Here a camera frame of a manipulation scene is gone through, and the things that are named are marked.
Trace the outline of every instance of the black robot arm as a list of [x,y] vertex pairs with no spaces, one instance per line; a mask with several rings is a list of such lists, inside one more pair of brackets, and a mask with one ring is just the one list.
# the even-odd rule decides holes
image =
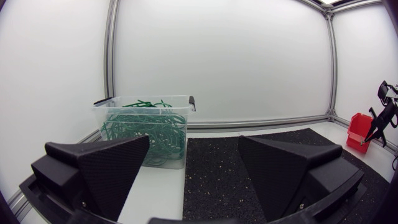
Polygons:
[[[398,85],[392,86],[388,85],[386,81],[383,81],[379,87],[379,92],[377,96],[381,100],[381,104],[384,106],[384,110],[376,117],[373,108],[369,109],[372,114],[373,120],[371,122],[371,128],[366,135],[365,142],[372,139],[382,139],[383,147],[386,146],[386,137],[384,136],[383,130],[387,127],[389,123],[393,128],[398,126]],[[396,123],[392,122],[393,117],[396,116]]]

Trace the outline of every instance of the white backdrop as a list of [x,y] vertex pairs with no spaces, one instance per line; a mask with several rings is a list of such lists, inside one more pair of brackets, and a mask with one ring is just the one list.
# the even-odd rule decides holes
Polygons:
[[[398,83],[398,37],[382,4],[336,14],[338,84],[336,113],[351,120],[356,113],[378,115],[384,107],[377,97],[383,80]],[[398,144],[398,130],[389,124],[387,140]]]
[[296,0],[121,1],[120,95],[193,95],[190,122],[325,114],[331,82],[323,16]]
[[47,141],[76,143],[96,128],[104,98],[109,1],[6,1],[0,12],[0,190],[32,174]]

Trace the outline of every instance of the red plastic container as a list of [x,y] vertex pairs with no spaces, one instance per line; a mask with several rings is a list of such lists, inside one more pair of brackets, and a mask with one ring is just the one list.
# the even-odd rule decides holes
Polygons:
[[351,118],[351,122],[348,127],[348,138],[347,145],[353,147],[359,152],[366,153],[370,141],[364,142],[365,137],[371,128],[372,117],[357,113]]

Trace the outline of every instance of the aluminum frame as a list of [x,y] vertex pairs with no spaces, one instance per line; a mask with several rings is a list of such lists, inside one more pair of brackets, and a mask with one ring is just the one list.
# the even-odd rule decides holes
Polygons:
[[[269,129],[278,128],[280,126],[295,126],[305,123],[314,123],[322,121],[332,121],[340,124],[338,121],[343,118],[338,117],[335,110],[336,105],[336,91],[338,82],[338,59],[336,52],[336,40],[335,31],[333,29],[333,16],[336,13],[347,11],[350,9],[356,9],[358,7],[368,6],[372,4],[379,4],[381,0],[365,0],[365,1],[353,1],[333,8],[325,8],[312,0],[298,0],[318,12],[322,13],[326,19],[326,25],[328,27],[328,33],[330,38],[331,47],[331,61],[332,61],[332,77],[331,77],[331,93],[329,108],[325,115],[299,117],[299,118],[287,118],[287,119],[270,119],[262,121],[241,121],[241,122],[224,122],[224,123],[188,123],[188,133],[214,133],[214,132],[225,132],[225,131],[236,131],[236,130],[257,130],[257,129]],[[106,26],[105,35],[105,46],[104,46],[104,86],[105,86],[105,97],[115,96],[114,87],[114,73],[113,73],[113,58],[114,58],[114,30],[116,28],[116,16],[118,13],[119,0],[111,0],[109,4],[108,20]],[[97,141],[100,139],[100,132],[97,130],[90,136],[81,140],[81,142]],[[398,152],[398,147],[392,143],[387,144],[389,151]]]
[[114,74],[113,74],[113,58],[114,58],[114,34],[116,27],[116,16],[118,14],[119,0],[110,0],[108,9],[108,18],[105,28],[104,43],[104,89],[105,98],[114,97]]

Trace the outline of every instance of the black rubber mat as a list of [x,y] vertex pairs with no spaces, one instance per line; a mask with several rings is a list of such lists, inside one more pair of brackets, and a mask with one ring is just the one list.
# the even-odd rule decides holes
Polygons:
[[[256,136],[297,144],[333,144],[311,129]],[[364,173],[368,188],[342,223],[369,220],[389,183],[365,163],[343,151],[342,155]],[[238,152],[238,138],[189,139],[183,220],[238,218],[242,223],[265,223],[263,211]]]

